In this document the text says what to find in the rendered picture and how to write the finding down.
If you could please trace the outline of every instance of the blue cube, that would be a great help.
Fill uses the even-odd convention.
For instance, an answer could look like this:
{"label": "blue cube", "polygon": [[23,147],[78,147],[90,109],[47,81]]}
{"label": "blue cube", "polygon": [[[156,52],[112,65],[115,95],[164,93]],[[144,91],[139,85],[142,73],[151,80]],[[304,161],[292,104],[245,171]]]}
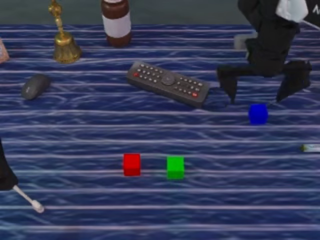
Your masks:
{"label": "blue cube", "polygon": [[268,108],[266,104],[251,104],[248,112],[252,125],[263,125],[268,120]]}

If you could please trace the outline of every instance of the red cube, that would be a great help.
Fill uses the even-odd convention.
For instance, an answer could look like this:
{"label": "red cube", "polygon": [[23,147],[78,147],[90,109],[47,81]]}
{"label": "red cube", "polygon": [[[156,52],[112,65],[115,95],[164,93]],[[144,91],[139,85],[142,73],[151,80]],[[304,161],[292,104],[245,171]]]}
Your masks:
{"label": "red cube", "polygon": [[127,177],[140,176],[141,159],[138,153],[126,153],[123,155],[123,174]]}

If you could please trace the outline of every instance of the remote control button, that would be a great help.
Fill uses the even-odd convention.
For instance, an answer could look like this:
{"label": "remote control button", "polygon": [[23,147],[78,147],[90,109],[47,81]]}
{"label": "remote control button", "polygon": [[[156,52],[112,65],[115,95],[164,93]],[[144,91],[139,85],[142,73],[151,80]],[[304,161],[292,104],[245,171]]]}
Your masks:
{"label": "remote control button", "polygon": [[161,82],[163,83],[163,85],[171,86],[175,83],[175,77],[172,76],[171,74],[167,74],[163,76]]}

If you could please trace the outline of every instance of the white swab tip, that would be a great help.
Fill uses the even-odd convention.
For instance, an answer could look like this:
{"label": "white swab tip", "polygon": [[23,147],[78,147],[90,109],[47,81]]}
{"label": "white swab tip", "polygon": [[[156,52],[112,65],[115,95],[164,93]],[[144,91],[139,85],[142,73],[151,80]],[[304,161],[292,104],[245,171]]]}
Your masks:
{"label": "white swab tip", "polygon": [[32,207],[39,214],[42,214],[45,211],[44,206],[42,206],[42,204],[36,200],[32,200]]}

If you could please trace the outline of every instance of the green cube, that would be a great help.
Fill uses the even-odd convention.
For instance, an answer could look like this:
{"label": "green cube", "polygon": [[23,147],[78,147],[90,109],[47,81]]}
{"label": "green cube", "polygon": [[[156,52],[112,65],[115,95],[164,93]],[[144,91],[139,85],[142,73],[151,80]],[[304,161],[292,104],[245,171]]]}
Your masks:
{"label": "green cube", "polygon": [[166,157],[166,176],[172,180],[185,177],[185,158],[183,156]]}

